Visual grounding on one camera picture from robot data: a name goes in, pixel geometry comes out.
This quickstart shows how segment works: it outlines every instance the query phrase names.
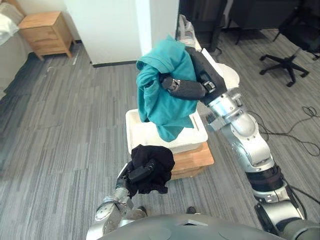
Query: baseboard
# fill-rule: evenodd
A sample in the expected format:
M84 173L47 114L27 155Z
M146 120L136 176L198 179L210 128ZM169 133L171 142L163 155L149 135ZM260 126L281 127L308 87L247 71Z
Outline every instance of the baseboard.
M118 61L118 62L108 62L108 63L98 63L92 64L94 68L108 67L108 66L116 66L116 65L125 65L125 64L135 64L137 61Z

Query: white storage box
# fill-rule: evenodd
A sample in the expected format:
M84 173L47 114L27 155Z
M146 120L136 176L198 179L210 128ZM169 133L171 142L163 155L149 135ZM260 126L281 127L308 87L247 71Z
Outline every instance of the white storage box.
M127 111L125 123L129 153L139 144L164 146L174 154L197 149L208 140L208 134L197 111L190 115L190 119L194 128L184 128L175 140L166 142L160 138L153 122L140 121L138 109Z

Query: teal shirt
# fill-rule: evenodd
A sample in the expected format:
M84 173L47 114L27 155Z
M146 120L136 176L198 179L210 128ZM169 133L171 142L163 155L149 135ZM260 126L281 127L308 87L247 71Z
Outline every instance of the teal shirt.
M170 96L159 82L159 73L175 79L196 81L196 74L185 45L168 36L136 63L141 72L136 78L139 116L142 122L153 122L166 142L175 140L184 128L193 128L189 115L196 111L197 101Z

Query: black cloth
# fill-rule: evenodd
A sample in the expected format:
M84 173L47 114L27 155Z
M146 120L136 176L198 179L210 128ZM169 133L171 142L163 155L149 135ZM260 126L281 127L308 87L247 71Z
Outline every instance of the black cloth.
M148 194L157 190L160 194L166 194L168 188L166 182L171 179L171 170L175 165L174 156L170 149L164 146L143 146L139 145L131 151L132 161L129 168L135 170L145 166L151 159L156 161L153 172L146 178L130 186L130 196L134 196L139 190L140 194Z

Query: office chair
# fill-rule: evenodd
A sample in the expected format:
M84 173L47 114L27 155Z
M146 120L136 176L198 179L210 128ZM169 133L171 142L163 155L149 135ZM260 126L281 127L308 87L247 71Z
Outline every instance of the office chair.
M315 56L313 60L317 60L319 58L316 53L320 52L320 17L312 14L311 9L303 7L302 4L297 7L293 13L280 25L279 33L274 40L277 39L279 34L284 35L290 42L297 45L299 49L292 56L285 58L279 58L268 54L263 55L260 58L261 61L269 58L278 62L279 64L261 70L260 74L264 75L267 71L273 69L286 69L291 77L291 82L289 82L287 86L291 87L296 82L293 69L302 72L300 75L302 78L309 74L306 69L293 63L293 60L297 57L298 52L302 49L312 53Z

